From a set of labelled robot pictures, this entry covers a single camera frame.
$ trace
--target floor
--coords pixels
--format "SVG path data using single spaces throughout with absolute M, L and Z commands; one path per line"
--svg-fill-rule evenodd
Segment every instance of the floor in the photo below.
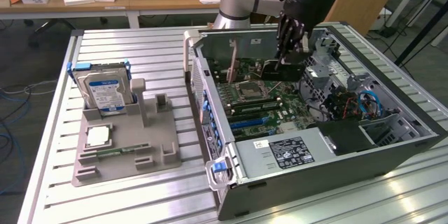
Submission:
M 404 14 L 408 13 L 412 6 L 421 0 L 412 0 Z M 395 9 L 400 0 L 389 0 L 387 6 Z M 407 36 L 400 36 L 392 46 L 396 54 L 401 53 L 420 29 L 428 22 L 429 18 L 437 11 L 436 6 L 429 6 L 421 15 L 415 27 L 405 30 Z M 155 26 L 189 26 L 205 25 L 212 22 L 215 15 L 180 15 L 180 16 L 147 16 L 141 18 L 143 25 L 147 27 Z M 117 29 L 128 28 L 128 22 L 124 17 L 108 18 L 108 24 L 101 25 L 99 18 L 79 18 L 69 20 L 79 29 Z M 43 20 L 35 20 L 35 27 L 43 24 Z M 11 20 L 4 20 L 5 25 L 11 24 Z M 445 17 L 428 38 L 432 38 L 439 31 L 448 25 L 448 17 Z M 0 87 L 7 87 L 13 84 L 32 84 L 45 80 L 57 78 L 61 71 L 61 63 L 65 54 L 65 47 L 71 36 L 71 31 L 63 25 L 52 27 L 40 37 L 40 47 L 37 49 L 27 46 L 27 36 L 32 33 L 33 27 L 25 27 L 21 20 L 13 21 L 11 27 L 0 30 Z M 371 37 L 379 38 L 375 33 L 369 33 Z M 417 49 L 424 45 L 428 38 L 421 42 Z M 389 44 L 395 39 L 383 38 Z M 369 39 L 372 44 L 383 51 L 387 45 L 379 39 Z M 388 57 L 393 59 L 392 53 L 387 52 Z M 444 81 L 448 79 L 448 39 L 445 39 L 437 48 L 428 46 L 415 59 L 407 65 L 411 74 L 419 84 L 429 91 L 429 93 L 448 105 L 448 91 L 444 86 Z M 55 83 L 39 86 L 33 92 L 45 92 L 52 90 Z M 11 88 L 8 91 L 17 91 L 19 88 Z M 11 96 L 15 99 L 25 99 L 25 94 Z M 11 132 L 20 143 L 21 152 L 25 164 L 25 179 L 20 180 L 17 185 L 0 195 L 0 223 L 11 224 L 17 222 L 17 217 L 21 208 L 24 192 L 28 184 L 32 166 L 35 162 L 36 152 L 39 149 L 40 137 L 44 131 L 44 125 L 52 101 L 52 94 L 33 95 L 29 99 L 31 109 L 28 114 L 13 123 L 9 128 Z M 7 101 L 0 99 L 0 115 L 7 115 L 20 104 L 20 102 Z M 8 148 L 0 149 L 0 157 L 7 154 Z M 21 175 L 20 159 L 17 152 L 13 151 L 9 158 L 0 164 L 0 190 L 15 183 Z

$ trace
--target metal frame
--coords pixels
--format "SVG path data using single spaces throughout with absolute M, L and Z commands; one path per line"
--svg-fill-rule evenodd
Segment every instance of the metal frame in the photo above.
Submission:
M 448 109 L 424 91 L 356 31 L 327 23 L 435 121 L 448 129 Z M 173 101 L 183 166 L 169 172 L 75 188 L 72 177 L 81 97 L 61 68 L 43 141 L 24 199 L 19 223 L 219 223 L 213 194 L 207 185 L 201 150 L 183 75 L 183 34 L 175 27 L 91 30 L 72 36 L 68 60 L 111 62 L 128 58 L 132 76 L 147 79 L 145 97 L 167 92 Z M 341 51 L 353 72 L 359 63 Z M 448 140 L 412 157 L 385 176 L 327 191 L 235 219 L 227 223 L 361 223 L 432 220 L 448 222 Z
M 51 12 L 51 13 L 0 13 L 1 19 L 52 19 L 52 18 L 87 18 L 87 17 L 128 17 L 129 28 L 140 28 L 139 16 L 141 15 L 176 15 L 219 13 L 219 8 L 199 9 L 161 9 L 161 10 L 104 10 L 96 12 Z

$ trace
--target hard drive label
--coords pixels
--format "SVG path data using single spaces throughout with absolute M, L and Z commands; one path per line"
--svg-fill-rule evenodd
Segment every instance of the hard drive label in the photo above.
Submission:
M 269 147 L 281 169 L 315 162 L 301 137 L 272 142 Z
M 92 81 L 89 87 L 100 110 L 117 111 L 124 108 L 123 95 L 117 91 L 120 87 L 117 80 Z

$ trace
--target hard drive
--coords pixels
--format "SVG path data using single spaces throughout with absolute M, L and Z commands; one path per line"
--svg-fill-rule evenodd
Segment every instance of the hard drive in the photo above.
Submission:
M 131 92 L 131 64 L 128 61 L 111 64 L 72 63 L 67 65 L 84 98 L 85 109 L 99 109 L 103 116 L 125 113 L 124 106 L 135 103 Z

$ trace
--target blue cable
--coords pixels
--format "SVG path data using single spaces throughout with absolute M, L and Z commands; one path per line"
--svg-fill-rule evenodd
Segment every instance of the blue cable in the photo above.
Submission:
M 0 134 L 1 136 L 9 138 L 9 140 L 12 141 L 13 145 L 16 146 L 17 148 L 17 153 L 19 153 L 19 159 L 20 159 L 20 163 L 21 163 L 21 174 L 19 175 L 17 179 L 16 179 L 16 182 L 13 182 L 9 186 L 7 186 L 5 189 L 3 189 L 0 191 L 0 195 L 4 194 L 9 189 L 13 188 L 13 186 L 16 184 L 19 184 L 20 182 L 23 182 L 23 179 L 25 177 L 25 162 L 24 162 L 24 158 L 23 158 L 23 153 L 21 153 L 21 147 L 20 147 L 20 144 L 19 142 L 16 141 L 16 139 L 9 136 L 8 134 Z
M 0 93 L 0 97 L 3 97 L 4 99 L 7 99 L 8 101 L 12 101 L 12 102 L 24 102 L 25 105 L 27 105 L 27 108 L 24 109 L 24 111 L 21 112 L 21 114 L 17 116 L 17 118 L 15 118 L 12 121 L 9 122 L 5 122 L 5 125 L 9 125 L 12 123 L 15 123 L 16 121 L 19 121 L 28 113 L 29 111 L 29 102 L 27 100 L 23 100 L 23 99 L 13 99 L 13 98 L 9 98 L 7 97 L 4 94 Z
M 379 100 L 379 96 L 371 90 L 363 90 L 361 92 L 359 92 L 359 95 L 357 95 L 357 104 L 359 104 L 359 108 L 361 109 L 361 111 L 364 113 L 368 113 L 368 111 L 364 108 L 364 105 L 361 103 L 361 95 L 363 94 L 368 94 L 368 95 L 371 95 L 373 97 L 373 99 L 376 101 L 376 106 L 379 107 L 380 116 L 383 116 L 383 107 L 381 107 L 381 103 L 380 103 L 380 100 Z

